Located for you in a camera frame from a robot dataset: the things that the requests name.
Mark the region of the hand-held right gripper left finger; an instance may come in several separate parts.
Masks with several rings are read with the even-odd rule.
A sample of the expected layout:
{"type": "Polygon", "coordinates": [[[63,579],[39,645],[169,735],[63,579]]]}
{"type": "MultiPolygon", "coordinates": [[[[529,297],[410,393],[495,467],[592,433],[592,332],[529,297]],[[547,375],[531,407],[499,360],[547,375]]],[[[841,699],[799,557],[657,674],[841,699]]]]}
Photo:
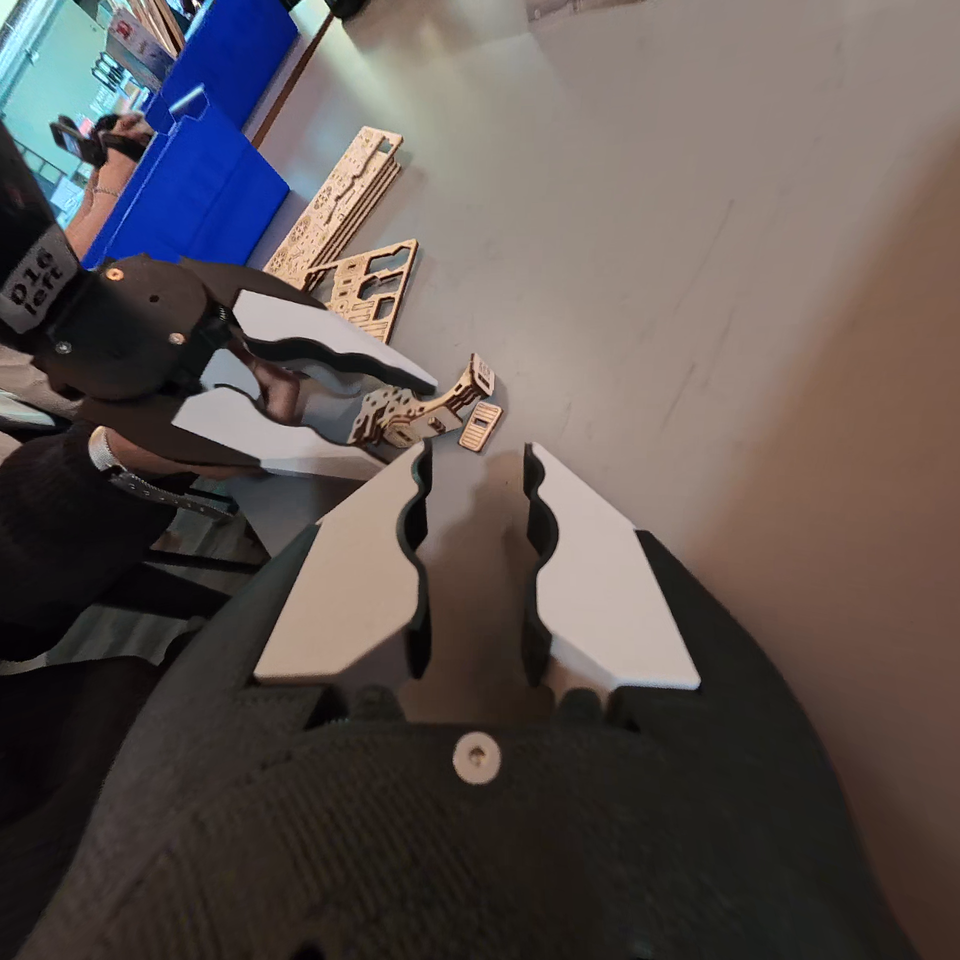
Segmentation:
{"type": "Polygon", "coordinates": [[[422,440],[316,525],[253,677],[262,686],[392,690],[431,658],[426,569],[433,444],[422,440]]]}

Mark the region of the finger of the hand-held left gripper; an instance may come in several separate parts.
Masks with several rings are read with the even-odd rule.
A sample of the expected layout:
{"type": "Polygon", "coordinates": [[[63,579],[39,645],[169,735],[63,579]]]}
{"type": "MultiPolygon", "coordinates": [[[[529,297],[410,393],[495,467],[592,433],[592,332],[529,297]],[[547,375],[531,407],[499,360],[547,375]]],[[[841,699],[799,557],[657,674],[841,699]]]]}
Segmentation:
{"type": "Polygon", "coordinates": [[[438,380],[390,345],[321,306],[240,292],[232,315],[246,348],[258,359],[311,373],[325,367],[432,396],[438,380]]]}
{"type": "Polygon", "coordinates": [[[355,446],[339,443],[309,425],[287,425],[258,406],[258,380],[231,351],[215,351],[172,426],[244,454],[270,474],[371,479],[385,463],[355,446]]]}

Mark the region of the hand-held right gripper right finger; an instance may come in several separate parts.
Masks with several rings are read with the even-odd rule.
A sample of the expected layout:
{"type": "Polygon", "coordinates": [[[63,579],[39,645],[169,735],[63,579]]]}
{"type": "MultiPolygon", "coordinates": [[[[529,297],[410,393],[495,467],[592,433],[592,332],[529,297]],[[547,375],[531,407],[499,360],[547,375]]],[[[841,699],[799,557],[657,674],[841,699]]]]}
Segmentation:
{"type": "Polygon", "coordinates": [[[522,666],[553,692],[697,690],[701,677],[639,531],[544,446],[523,452],[526,587],[522,666]]]}

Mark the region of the wooden model assembly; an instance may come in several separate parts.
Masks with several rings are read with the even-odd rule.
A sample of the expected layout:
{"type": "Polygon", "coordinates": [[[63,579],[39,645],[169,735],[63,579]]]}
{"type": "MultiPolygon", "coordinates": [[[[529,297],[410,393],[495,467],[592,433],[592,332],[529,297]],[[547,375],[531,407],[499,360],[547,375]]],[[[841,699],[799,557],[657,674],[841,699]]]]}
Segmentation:
{"type": "Polygon", "coordinates": [[[495,392],[496,376],[473,352],[460,378],[445,393],[421,398],[410,389],[385,387],[367,393],[347,443],[359,448],[388,445],[398,450],[461,430],[462,412],[495,392]]]}

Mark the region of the small slotted wooden piece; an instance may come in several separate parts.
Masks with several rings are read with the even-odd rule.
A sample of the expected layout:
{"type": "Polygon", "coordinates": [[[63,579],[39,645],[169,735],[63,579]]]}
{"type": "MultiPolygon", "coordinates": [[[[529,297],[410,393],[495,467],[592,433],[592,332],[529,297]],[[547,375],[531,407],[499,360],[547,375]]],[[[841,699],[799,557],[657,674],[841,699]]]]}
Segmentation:
{"type": "Polygon", "coordinates": [[[458,446],[472,453],[481,454],[493,437],[503,413],[503,408],[497,404],[488,401],[476,403],[462,428],[458,446]]]}

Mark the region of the person's left forearm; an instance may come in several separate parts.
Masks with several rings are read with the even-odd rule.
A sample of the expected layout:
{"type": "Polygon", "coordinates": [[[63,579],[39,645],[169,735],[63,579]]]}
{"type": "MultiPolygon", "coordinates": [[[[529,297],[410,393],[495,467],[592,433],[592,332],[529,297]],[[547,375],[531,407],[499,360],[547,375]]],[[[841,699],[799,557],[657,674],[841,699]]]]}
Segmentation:
{"type": "Polygon", "coordinates": [[[94,428],[33,438],[1,468],[1,659],[28,662],[139,564],[177,509],[115,486],[94,428]]]}

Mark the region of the grey desk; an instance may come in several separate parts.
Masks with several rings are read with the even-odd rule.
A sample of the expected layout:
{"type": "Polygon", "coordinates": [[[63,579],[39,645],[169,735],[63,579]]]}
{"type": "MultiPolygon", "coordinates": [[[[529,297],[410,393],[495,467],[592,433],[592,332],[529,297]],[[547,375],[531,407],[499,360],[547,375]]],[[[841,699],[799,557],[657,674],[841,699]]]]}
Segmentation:
{"type": "Polygon", "coordinates": [[[505,416],[439,442],[410,718],[541,717],[522,448],[659,540],[829,750],[897,918],[958,958],[958,2],[369,2],[250,131],[291,187],[362,126],[414,238],[393,343],[505,416]]]}

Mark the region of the person's left hand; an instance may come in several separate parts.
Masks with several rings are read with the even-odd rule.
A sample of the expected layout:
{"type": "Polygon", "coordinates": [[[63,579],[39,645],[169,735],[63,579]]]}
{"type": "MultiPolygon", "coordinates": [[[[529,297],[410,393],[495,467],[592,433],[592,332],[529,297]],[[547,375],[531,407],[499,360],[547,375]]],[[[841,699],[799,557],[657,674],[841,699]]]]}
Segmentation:
{"type": "Polygon", "coordinates": [[[258,466],[197,465],[172,461],[136,445],[113,429],[107,429],[104,437],[119,464],[128,472],[144,479],[149,476],[195,474],[205,479],[225,481],[236,477],[259,477],[265,474],[265,471],[258,466]]]}

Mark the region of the wooden parts sheet with cutouts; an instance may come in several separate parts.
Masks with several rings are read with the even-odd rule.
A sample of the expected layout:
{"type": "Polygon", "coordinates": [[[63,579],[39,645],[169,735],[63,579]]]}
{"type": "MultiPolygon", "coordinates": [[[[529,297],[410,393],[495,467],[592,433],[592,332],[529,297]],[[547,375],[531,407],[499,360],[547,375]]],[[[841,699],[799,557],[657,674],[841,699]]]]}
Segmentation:
{"type": "Polygon", "coordinates": [[[419,250],[408,239],[318,265],[304,290],[320,294],[331,310],[383,344],[389,344],[419,250]]]}

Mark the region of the silver wristwatch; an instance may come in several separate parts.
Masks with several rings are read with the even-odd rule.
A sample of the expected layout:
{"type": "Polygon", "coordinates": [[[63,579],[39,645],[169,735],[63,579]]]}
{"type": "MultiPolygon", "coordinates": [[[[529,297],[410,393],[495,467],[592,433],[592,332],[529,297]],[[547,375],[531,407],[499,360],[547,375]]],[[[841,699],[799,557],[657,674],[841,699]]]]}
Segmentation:
{"type": "Polygon", "coordinates": [[[200,498],[191,495],[177,494],[148,482],[146,479],[129,471],[120,462],[107,436],[107,429],[98,425],[92,432],[88,442],[88,455],[93,467],[104,474],[108,483],[114,488],[143,501],[154,505],[174,508],[197,514],[211,521],[227,521],[237,514],[237,505],[227,498],[200,498]]]}

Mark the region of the stack of wooden parts sheets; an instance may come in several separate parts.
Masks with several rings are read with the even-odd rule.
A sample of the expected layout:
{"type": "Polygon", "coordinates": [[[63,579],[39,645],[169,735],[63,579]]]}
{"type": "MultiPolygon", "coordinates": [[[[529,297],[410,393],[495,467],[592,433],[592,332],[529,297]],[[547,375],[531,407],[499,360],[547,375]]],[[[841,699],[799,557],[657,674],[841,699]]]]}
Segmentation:
{"type": "Polygon", "coordinates": [[[363,126],[263,267],[306,291],[319,268],[337,260],[401,173],[401,134],[363,126]]]}

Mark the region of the blue plastic bin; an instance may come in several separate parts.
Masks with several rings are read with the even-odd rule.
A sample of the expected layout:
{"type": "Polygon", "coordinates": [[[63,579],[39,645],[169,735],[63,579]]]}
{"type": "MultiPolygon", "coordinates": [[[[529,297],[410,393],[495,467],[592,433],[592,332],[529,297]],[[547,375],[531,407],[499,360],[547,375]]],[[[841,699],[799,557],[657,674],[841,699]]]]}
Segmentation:
{"type": "Polygon", "coordinates": [[[289,186],[203,86],[170,109],[82,258],[92,270],[145,254],[245,265],[289,186]]]}
{"type": "Polygon", "coordinates": [[[174,105],[202,87],[207,101],[243,130],[299,38],[282,2],[207,2],[148,102],[148,125],[167,134],[174,105]]]}

